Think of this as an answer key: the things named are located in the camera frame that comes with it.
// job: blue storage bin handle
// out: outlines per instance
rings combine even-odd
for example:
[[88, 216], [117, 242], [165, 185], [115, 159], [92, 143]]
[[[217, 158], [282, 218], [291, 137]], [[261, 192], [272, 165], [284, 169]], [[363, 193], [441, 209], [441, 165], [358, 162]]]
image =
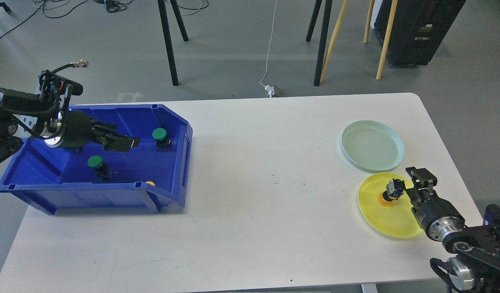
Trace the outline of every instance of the blue storage bin handle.
[[183, 166], [183, 171], [181, 173], [181, 176], [183, 177], [182, 185], [183, 185], [183, 187], [186, 188], [186, 184], [189, 181], [188, 168], [189, 168], [189, 162], [190, 162], [190, 151], [192, 148], [189, 136], [187, 134], [185, 134], [185, 141], [186, 141], [186, 148], [183, 148], [183, 151], [185, 152], [185, 165]]

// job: stool leg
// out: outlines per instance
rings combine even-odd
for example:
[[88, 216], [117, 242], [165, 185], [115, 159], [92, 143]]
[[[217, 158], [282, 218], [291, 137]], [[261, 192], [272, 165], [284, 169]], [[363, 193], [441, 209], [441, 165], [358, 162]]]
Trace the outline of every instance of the stool leg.
[[7, 13], [11, 13], [11, 9], [9, 9], [9, 6], [6, 5], [5, 2], [0, 2], [0, 7], [4, 8], [4, 10], [7, 12]]
[[308, 26], [308, 33], [306, 34], [307, 42], [311, 41], [311, 35], [314, 33], [315, 22], [317, 22], [321, 4], [322, 0], [315, 0], [314, 11], [311, 13], [310, 25]]
[[399, 0], [391, 2], [391, 11], [389, 12], [388, 27], [386, 28], [386, 36], [384, 37], [384, 45], [382, 46], [382, 54], [380, 54], [379, 69], [377, 70], [377, 80], [382, 76], [382, 69], [384, 69], [384, 62], [386, 61], [386, 54], [388, 54], [389, 38], [391, 37], [391, 29], [393, 28], [393, 20], [395, 19], [395, 11]]
[[328, 68], [328, 63], [330, 63], [331, 52], [333, 52], [333, 46], [335, 45], [335, 40], [337, 39], [337, 35], [339, 34], [339, 30], [341, 29], [342, 20], [344, 19], [348, 3], [349, 0], [344, 0], [342, 2], [341, 12], [339, 13], [339, 18], [337, 18], [337, 23], [335, 24], [335, 28], [333, 29], [330, 45], [328, 46], [328, 52], [326, 52], [326, 58], [324, 59], [324, 65], [322, 66], [322, 73], [320, 75], [321, 82], [324, 78], [324, 74], [326, 73], [326, 69]]
[[328, 27], [330, 26], [331, 4], [333, 0], [326, 0], [324, 4], [324, 15], [322, 16], [322, 28], [320, 30], [319, 52], [317, 53], [317, 64], [315, 66], [314, 86], [320, 84], [320, 74], [322, 71], [322, 62], [324, 51], [326, 50], [326, 37], [328, 36]]
[[375, 4], [375, 0], [370, 0], [369, 1], [369, 9], [368, 9], [368, 17], [366, 19], [366, 31], [364, 32], [364, 43], [368, 42], [369, 24], [371, 24], [371, 14], [373, 14], [373, 4]]
[[172, 10], [174, 11], [174, 15], [176, 16], [176, 20], [178, 21], [178, 26], [181, 31], [181, 37], [183, 37], [183, 41], [188, 41], [189, 36], [185, 30], [185, 24], [183, 24], [183, 18], [181, 17], [180, 8], [178, 7], [178, 2], [176, 0], [170, 0], [170, 6], [172, 6]]
[[172, 85], [179, 85], [178, 73], [176, 72], [176, 62], [174, 61], [174, 51], [172, 50], [172, 41], [170, 40], [169, 19], [165, 8], [165, 0], [158, 0], [159, 16], [161, 26], [163, 27], [163, 37], [165, 39], [165, 48], [167, 48], [167, 57], [169, 59], [170, 76]]

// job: black chair leg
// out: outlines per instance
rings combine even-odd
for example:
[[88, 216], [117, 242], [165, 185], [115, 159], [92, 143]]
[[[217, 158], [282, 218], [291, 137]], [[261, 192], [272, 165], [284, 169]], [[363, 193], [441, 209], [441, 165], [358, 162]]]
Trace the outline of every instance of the black chair leg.
[[180, 8], [178, 7], [177, 0], [170, 0], [170, 5], [172, 6], [172, 10], [174, 11], [174, 15], [176, 16], [176, 20], [178, 21], [178, 26], [181, 31], [181, 36], [183, 37], [183, 41], [188, 41], [189, 36], [185, 30], [185, 24], [183, 24], [183, 18], [181, 17]]
[[172, 50], [172, 41], [170, 40], [169, 19], [167, 18], [165, 0], [158, 0], [158, 7], [159, 7], [159, 15], [161, 18], [161, 26], [163, 27], [163, 37], [165, 39], [165, 47], [167, 48], [167, 57], [169, 59], [172, 85], [179, 85], [178, 73], [176, 72], [176, 62], [174, 60], [174, 51]]
[[9, 8], [8, 5], [6, 5], [5, 2], [0, 2], [0, 7], [4, 8], [4, 10], [7, 12], [7, 13], [11, 13], [11, 9]]
[[320, 6], [322, 0], [315, 0], [314, 11], [311, 13], [310, 25], [308, 26], [308, 33], [306, 34], [306, 41], [311, 41], [311, 35], [314, 33], [315, 23], [317, 22], [317, 17], [319, 16]]
[[320, 75], [322, 73], [322, 63], [326, 51], [326, 37], [328, 36], [328, 26], [330, 26], [332, 0], [326, 0], [324, 4], [324, 15], [322, 16], [322, 28], [320, 30], [319, 53], [317, 54], [317, 66], [315, 67], [314, 86], [320, 85]]

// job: concrete floor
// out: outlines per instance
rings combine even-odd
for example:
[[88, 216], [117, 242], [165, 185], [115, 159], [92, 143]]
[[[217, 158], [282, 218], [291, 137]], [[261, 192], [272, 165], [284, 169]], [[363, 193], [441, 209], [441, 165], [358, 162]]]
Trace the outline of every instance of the concrete floor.
[[[33, 13], [25, 2], [7, 0], [10, 15], [0, 8], [0, 35]], [[178, 2], [197, 7], [199, 1]], [[416, 93], [479, 210], [500, 205], [500, 0], [468, 0], [428, 66], [387, 65], [379, 81], [375, 73], [382, 45], [373, 31], [370, 42], [362, 42], [368, 2], [350, 2], [325, 81], [314, 87], [320, 19], [312, 41], [304, 41], [314, 2], [279, 0], [263, 83], [276, 84], [289, 96]], [[61, 15], [78, 3], [70, 0], [46, 13]], [[89, 68], [63, 74], [85, 88], [73, 104], [265, 97], [258, 82], [274, 4], [211, 0], [207, 9], [184, 17], [188, 42], [180, 39], [171, 15], [179, 87], [171, 84], [156, 1], [134, 0], [121, 13], [106, 13], [103, 5], [88, 1], [61, 19], [39, 11], [0, 40], [0, 86], [33, 92], [41, 70], [85, 58]], [[334, 1], [330, 29], [340, 6]], [[25, 209], [17, 198], [0, 194], [0, 270]], [[361, 291], [359, 285], [324, 290]], [[379, 284], [378, 291], [441, 293], [445, 286], [432, 280]]]

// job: white cable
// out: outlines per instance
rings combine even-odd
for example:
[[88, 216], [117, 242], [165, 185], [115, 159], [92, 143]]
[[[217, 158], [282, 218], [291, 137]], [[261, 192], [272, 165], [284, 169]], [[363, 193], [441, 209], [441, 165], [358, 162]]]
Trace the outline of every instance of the white cable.
[[274, 18], [272, 19], [272, 32], [270, 33], [270, 43], [268, 43], [268, 54], [266, 54], [266, 69], [265, 69], [265, 75], [263, 75], [263, 78], [259, 80], [259, 84], [262, 85], [263, 87], [266, 87], [266, 85], [263, 85], [261, 82], [265, 79], [266, 74], [268, 73], [268, 57], [270, 56], [270, 46], [272, 44], [272, 35], [274, 35], [274, 22], [276, 20], [276, 10], [277, 10], [277, 2], [279, 0], [276, 0], [276, 7], [274, 8]]
[[[43, 2], [43, 1], [35, 1], [35, 0], [33, 0], [33, 7], [35, 7], [35, 8], [42, 8], [42, 6], [40, 6], [40, 7], [35, 6], [35, 4], [36, 4], [36, 3], [40, 3], [40, 2]], [[64, 6], [64, 5], [66, 5], [67, 3], [69, 3], [69, 0], [66, 0], [66, 2], [64, 2], [64, 3], [62, 3], [62, 4], [59, 4], [59, 5], [57, 5], [57, 6], [53, 6], [53, 7], [49, 7], [49, 8], [44, 8], [44, 10], [55, 9], [55, 8], [60, 7], [60, 6]]]
[[183, 13], [180, 13], [180, 14], [184, 15], [184, 16], [187, 16], [187, 15], [193, 15], [193, 14], [198, 13], [203, 8], [203, 0], [200, 0], [200, 1], [201, 1], [200, 7], [196, 11], [194, 11], [192, 13], [189, 13], [189, 14], [183, 14]]

